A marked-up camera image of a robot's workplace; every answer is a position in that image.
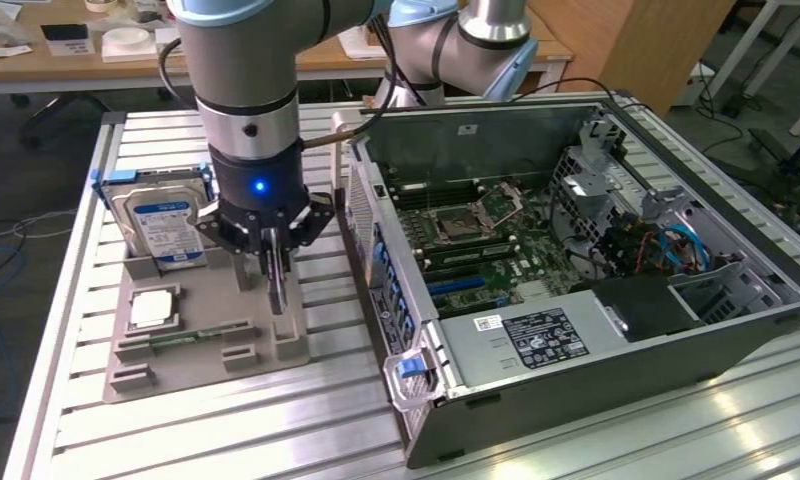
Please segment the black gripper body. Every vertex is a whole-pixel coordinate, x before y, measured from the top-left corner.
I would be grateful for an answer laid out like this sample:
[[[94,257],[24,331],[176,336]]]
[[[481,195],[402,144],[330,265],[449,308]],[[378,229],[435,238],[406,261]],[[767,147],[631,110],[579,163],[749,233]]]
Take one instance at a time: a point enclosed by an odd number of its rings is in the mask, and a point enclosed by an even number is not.
[[[232,224],[247,226],[256,217],[259,228],[278,228],[290,234],[290,225],[310,205],[303,180],[304,141],[298,139],[279,154],[246,159],[210,147],[219,184],[219,210]]]

